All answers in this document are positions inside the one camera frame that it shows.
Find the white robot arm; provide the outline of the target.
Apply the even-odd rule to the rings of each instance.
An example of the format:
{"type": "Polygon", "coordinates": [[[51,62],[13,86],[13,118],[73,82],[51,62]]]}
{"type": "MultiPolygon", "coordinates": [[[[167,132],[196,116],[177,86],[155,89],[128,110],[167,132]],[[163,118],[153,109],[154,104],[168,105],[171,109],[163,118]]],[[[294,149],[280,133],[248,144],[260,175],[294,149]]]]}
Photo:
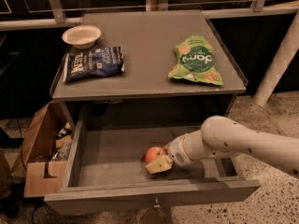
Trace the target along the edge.
{"type": "Polygon", "coordinates": [[[198,131],[185,133],[164,147],[152,147],[145,155],[150,174],[173,166],[186,167],[196,161],[250,155],[280,171],[299,178],[299,139],[254,131],[232,119],[213,116],[198,131]]]}

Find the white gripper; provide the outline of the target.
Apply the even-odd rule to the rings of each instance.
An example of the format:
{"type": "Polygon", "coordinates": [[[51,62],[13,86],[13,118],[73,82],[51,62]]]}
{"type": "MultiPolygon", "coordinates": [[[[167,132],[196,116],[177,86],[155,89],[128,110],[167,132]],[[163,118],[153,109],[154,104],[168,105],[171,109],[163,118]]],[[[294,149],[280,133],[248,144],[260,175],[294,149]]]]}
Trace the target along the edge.
{"type": "Polygon", "coordinates": [[[150,174],[157,174],[168,171],[174,163],[176,166],[185,167],[193,163],[184,148],[184,136],[175,138],[172,142],[164,146],[168,155],[163,155],[146,165],[150,174]]]}

